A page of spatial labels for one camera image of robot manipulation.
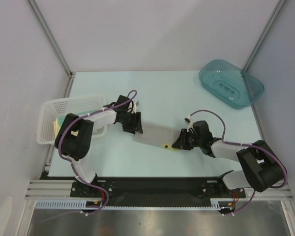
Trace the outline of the grey yellow towel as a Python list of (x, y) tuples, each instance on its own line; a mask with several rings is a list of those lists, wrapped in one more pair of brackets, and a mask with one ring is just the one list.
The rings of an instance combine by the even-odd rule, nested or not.
[(178, 149), (172, 148), (172, 144), (178, 139), (180, 135), (179, 130), (153, 123), (142, 123), (142, 129), (143, 134), (136, 133), (134, 135), (135, 142), (166, 150), (178, 151)]

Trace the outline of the green towel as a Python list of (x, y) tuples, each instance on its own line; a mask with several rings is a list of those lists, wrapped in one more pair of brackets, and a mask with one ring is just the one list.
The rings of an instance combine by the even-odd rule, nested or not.
[(63, 124), (64, 119), (65, 119), (65, 116), (57, 117), (55, 122), (54, 122), (54, 125), (61, 127), (62, 124)]

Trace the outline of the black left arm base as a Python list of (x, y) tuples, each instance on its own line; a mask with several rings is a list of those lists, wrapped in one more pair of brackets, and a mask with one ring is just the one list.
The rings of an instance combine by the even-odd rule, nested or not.
[[(113, 193), (115, 183), (112, 180), (96, 177), (92, 185), (98, 186), (105, 189), (109, 195)], [(107, 194), (98, 188), (88, 186), (84, 183), (81, 183), (78, 180), (75, 180), (71, 185), (70, 197), (73, 198), (107, 198)]]

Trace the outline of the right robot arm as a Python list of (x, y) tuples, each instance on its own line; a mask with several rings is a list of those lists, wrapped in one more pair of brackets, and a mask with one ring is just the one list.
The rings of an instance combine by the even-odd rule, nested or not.
[(239, 162), (241, 170), (223, 174), (223, 181), (216, 186), (218, 195), (223, 198), (229, 197), (237, 188), (251, 187), (257, 192), (263, 192), (276, 187), (276, 184), (285, 180), (287, 176), (286, 169), (279, 163), (265, 141), (258, 140), (252, 144), (224, 141), (212, 135), (204, 120), (182, 129), (172, 148), (182, 150), (199, 148), (204, 155), (212, 158)]

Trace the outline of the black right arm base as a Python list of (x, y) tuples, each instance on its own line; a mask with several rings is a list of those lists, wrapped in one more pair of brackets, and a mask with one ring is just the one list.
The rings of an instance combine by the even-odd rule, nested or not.
[(201, 184), (203, 198), (232, 198), (235, 192), (237, 194), (239, 192), (244, 192), (243, 187), (230, 189), (224, 183), (222, 178), (232, 172), (233, 171), (228, 171), (218, 177), (205, 180), (204, 183)]

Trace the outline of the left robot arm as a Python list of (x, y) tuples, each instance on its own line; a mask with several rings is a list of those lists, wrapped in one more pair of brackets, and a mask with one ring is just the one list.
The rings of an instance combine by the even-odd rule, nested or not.
[(54, 146), (60, 158), (70, 163), (76, 179), (83, 183), (81, 191), (88, 197), (98, 192), (98, 184), (93, 181), (96, 173), (87, 158), (93, 132), (115, 123), (120, 123), (124, 132), (143, 134), (141, 112), (134, 97), (120, 95), (116, 102), (81, 116), (69, 113), (56, 136)]

